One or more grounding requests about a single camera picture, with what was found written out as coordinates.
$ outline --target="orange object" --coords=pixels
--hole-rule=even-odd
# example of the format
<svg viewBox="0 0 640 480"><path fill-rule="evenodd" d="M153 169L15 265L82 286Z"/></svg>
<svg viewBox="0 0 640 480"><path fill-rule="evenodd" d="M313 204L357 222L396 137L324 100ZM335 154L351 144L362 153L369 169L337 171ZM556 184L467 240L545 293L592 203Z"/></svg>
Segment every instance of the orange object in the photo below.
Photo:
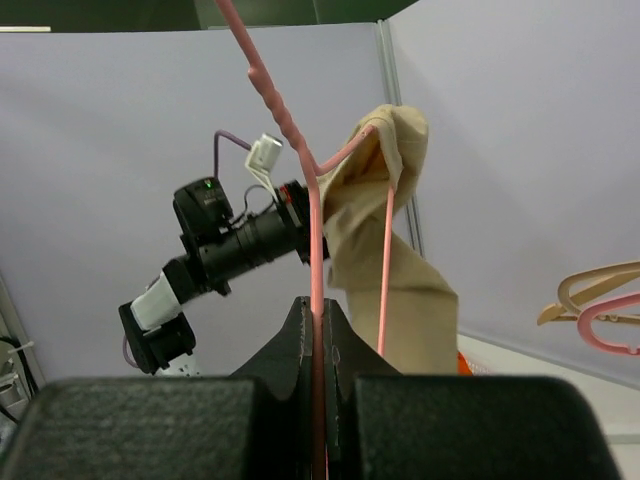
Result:
<svg viewBox="0 0 640 480"><path fill-rule="evenodd" d="M473 372L469 368L469 364L464 356L458 352L458 374L459 375L473 375Z"/></svg>

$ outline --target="gray wall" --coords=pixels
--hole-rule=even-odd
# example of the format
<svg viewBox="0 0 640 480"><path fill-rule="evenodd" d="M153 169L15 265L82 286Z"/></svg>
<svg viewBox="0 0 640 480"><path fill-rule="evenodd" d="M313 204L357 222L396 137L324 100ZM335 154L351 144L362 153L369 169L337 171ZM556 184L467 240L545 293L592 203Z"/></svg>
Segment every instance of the gray wall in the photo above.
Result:
<svg viewBox="0 0 640 480"><path fill-rule="evenodd" d="M373 28L251 31L319 159L384 103ZM277 128L227 31L3 34L2 50L0 270L47 379L134 373L117 307L182 252L173 191L210 174L214 130L252 142ZM241 209L255 182L243 152L221 147L221 179ZM274 178L293 177L287 149ZM228 298L188 307L203 369L228 373L253 354L308 278L289 255L234 281Z"/></svg>

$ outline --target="cable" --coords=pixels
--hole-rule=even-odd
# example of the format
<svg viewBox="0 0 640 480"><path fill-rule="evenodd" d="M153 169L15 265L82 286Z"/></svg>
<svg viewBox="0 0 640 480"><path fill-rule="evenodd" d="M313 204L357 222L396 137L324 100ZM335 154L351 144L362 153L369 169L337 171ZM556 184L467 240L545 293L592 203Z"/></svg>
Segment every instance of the cable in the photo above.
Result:
<svg viewBox="0 0 640 480"><path fill-rule="evenodd" d="M256 189L262 189L264 191L267 191L267 189L260 184L251 185L249 188L247 188L244 191L244 210L242 210L242 212L240 212L240 214L236 218L231 220L231 222L229 223L229 227L233 227L234 225L237 225L246 217L247 212L249 211L249 193L252 190L256 190ZM262 209L258 213L258 215L262 215L263 213L266 213L271 207L275 205L275 203L276 203L275 199L271 197L271 202L269 203L269 205L267 205L264 209Z"/></svg>
<svg viewBox="0 0 640 480"><path fill-rule="evenodd" d="M133 357L131 356L131 354L129 353L129 342L127 341L127 336L125 335L122 338L122 356L124 357L125 361L131 365L133 368L140 368L138 367L138 364L136 363L136 361L133 359Z"/></svg>
<svg viewBox="0 0 640 480"><path fill-rule="evenodd" d="M11 337L0 337L0 342L6 343L7 345L11 345L13 348L20 348L20 342ZM33 373L31 372L31 368L29 368L29 362L27 362L27 357L24 354L24 351L18 350L16 352L18 358L20 359L20 366L24 371L25 380L27 382L27 387L29 388L29 396L33 398L39 391L40 388L36 383L35 378L33 377Z"/></svg>
<svg viewBox="0 0 640 480"><path fill-rule="evenodd" d="M229 133L226 130L218 130L213 134L213 176L214 178L218 178L218 168L219 168L219 156L218 156L218 142L220 141L220 137L224 137L227 140L235 143L239 147L244 148L248 152L251 151L251 145L249 145L244 140L236 137L233 133Z"/></svg>
<svg viewBox="0 0 640 480"><path fill-rule="evenodd" d="M4 417L8 418L16 425L18 424L18 419L13 415L11 415L11 412L7 410L3 405L0 405L0 415L3 415Z"/></svg>

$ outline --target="metal frame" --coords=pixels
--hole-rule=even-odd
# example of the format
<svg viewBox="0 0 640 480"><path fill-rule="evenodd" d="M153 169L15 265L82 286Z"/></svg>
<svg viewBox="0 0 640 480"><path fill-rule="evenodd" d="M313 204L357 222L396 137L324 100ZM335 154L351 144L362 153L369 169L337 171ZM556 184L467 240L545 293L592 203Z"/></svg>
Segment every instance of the metal frame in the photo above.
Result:
<svg viewBox="0 0 640 480"><path fill-rule="evenodd" d="M389 28L389 22L387 20L379 20L377 23L376 43L378 45L378 56L380 57L385 100L392 105L402 105L398 73L396 71L396 60L393 54L391 29ZM424 258L425 252L422 242L422 230L420 229L420 215L418 211L418 201L415 195L413 195L409 203L407 203L405 213L409 227L409 242L411 247Z"/></svg>

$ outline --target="white connector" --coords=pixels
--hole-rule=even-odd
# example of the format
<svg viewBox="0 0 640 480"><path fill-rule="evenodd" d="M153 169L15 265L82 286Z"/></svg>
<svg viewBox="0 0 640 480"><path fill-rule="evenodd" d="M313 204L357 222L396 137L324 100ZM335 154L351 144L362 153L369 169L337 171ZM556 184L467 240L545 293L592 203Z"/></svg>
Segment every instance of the white connector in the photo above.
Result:
<svg viewBox="0 0 640 480"><path fill-rule="evenodd" d="M147 291L131 303L138 326L145 332L157 328L182 312L180 302L164 272L149 285Z"/></svg>
<svg viewBox="0 0 640 480"><path fill-rule="evenodd" d="M200 377L202 372L195 355L184 353L171 360L168 368L164 370L161 368L154 375L156 377Z"/></svg>
<svg viewBox="0 0 640 480"><path fill-rule="evenodd" d="M263 133L260 140L254 142L244 166L267 189L274 199L278 199L276 189L271 183L271 170L276 164L282 142L271 135Z"/></svg>

